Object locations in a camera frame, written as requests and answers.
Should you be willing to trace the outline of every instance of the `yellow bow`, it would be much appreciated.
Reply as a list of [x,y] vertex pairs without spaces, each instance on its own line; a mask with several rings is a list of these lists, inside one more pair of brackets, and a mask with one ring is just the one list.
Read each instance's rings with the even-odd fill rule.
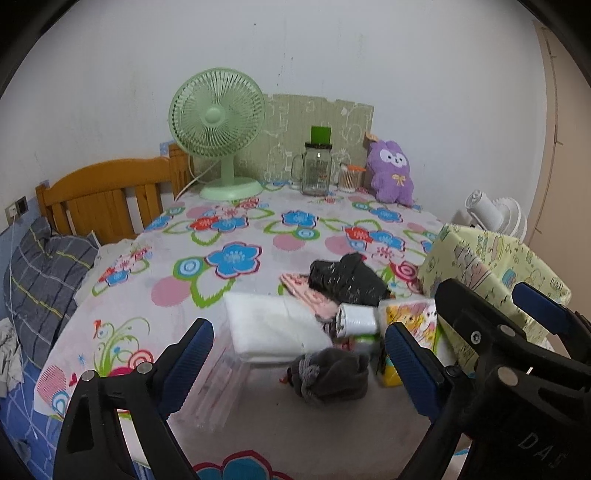
[[396,185],[398,185],[399,187],[404,187],[404,182],[406,181],[406,177],[404,175],[398,175],[397,173],[395,173],[394,175],[392,175],[392,178],[396,180]]

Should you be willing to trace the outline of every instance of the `white cable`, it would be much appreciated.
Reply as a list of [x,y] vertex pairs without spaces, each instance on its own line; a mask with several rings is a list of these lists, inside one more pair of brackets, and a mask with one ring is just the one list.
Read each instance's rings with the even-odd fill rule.
[[220,163],[220,161],[219,161],[219,160],[217,160],[216,162],[212,163],[212,164],[211,164],[211,165],[210,165],[210,166],[209,166],[207,169],[205,169],[205,171],[201,172],[201,173],[200,173],[200,174],[199,174],[197,177],[193,177],[193,180],[191,180],[189,183],[187,183],[187,184],[185,185],[185,187],[184,187],[184,188],[183,188],[183,189],[182,189],[182,190],[181,190],[181,191],[178,193],[178,195],[175,197],[174,201],[176,202],[176,201],[177,201],[179,198],[181,198],[181,195],[182,195],[183,193],[185,193],[185,192],[186,192],[186,191],[189,189],[189,187],[190,187],[191,185],[193,185],[193,183],[195,183],[195,182],[198,182],[198,181],[199,181],[199,179],[200,179],[201,177],[203,177],[203,176],[204,176],[204,175],[205,175],[205,174],[206,174],[208,171],[210,171],[210,170],[211,170],[213,167],[215,167],[215,166],[216,166],[218,163]]
[[22,407],[25,410],[25,415],[27,416],[27,420],[29,421],[29,425],[31,427],[31,430],[33,431],[33,435],[35,436],[35,440],[39,440],[39,437],[37,436],[37,432],[35,431],[35,426],[33,425],[33,412],[31,411],[31,416],[29,416],[29,412],[27,409],[27,402],[25,401],[25,362],[22,358],[22,343],[21,343],[21,339],[18,337],[17,334],[17,324],[14,322],[14,314],[12,313],[14,311],[14,308],[12,307],[12,253],[14,251],[14,229],[16,228],[15,225],[15,221],[16,218],[13,218],[12,221],[12,226],[11,226],[11,236],[10,236],[10,260],[8,261],[8,271],[10,273],[10,282],[9,284],[9,303],[10,303],[10,312],[9,312],[9,318],[11,320],[12,323],[12,328],[14,328],[14,335],[17,336],[17,348],[18,348],[18,352],[21,356],[21,375],[22,375],[22,381],[21,381],[21,395],[22,395]]
[[195,178],[195,174],[193,173],[193,162],[191,161],[191,155],[187,154],[189,157],[189,173],[191,174],[191,178]]

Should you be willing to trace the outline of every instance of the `gray plaid pillow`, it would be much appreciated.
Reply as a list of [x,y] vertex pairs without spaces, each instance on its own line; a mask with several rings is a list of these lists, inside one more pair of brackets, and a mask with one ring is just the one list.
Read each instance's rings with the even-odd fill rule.
[[76,311],[74,294],[92,267],[97,247],[80,236],[53,235],[45,217],[29,227],[4,275],[4,303],[22,351],[42,368]]

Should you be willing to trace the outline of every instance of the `door frame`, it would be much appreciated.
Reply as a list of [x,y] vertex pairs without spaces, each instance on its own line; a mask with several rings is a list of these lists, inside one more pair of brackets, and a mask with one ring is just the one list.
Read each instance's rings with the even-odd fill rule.
[[540,167],[540,177],[538,186],[535,189],[534,201],[532,202],[530,214],[527,217],[527,233],[524,242],[528,245],[532,237],[540,216],[544,208],[544,202],[550,185],[552,168],[554,167],[554,153],[556,151],[556,134],[558,131],[558,96],[556,90],[556,73],[554,71],[554,60],[548,35],[550,30],[542,23],[534,20],[535,32],[540,42],[542,61],[544,64],[544,73],[546,79],[546,138],[544,142],[544,154]]

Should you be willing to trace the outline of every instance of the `door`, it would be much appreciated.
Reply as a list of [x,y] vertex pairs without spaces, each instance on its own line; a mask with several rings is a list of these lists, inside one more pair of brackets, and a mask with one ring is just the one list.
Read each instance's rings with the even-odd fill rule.
[[530,248],[573,293],[572,310],[591,319],[591,87],[559,40],[544,29],[556,83],[554,159]]

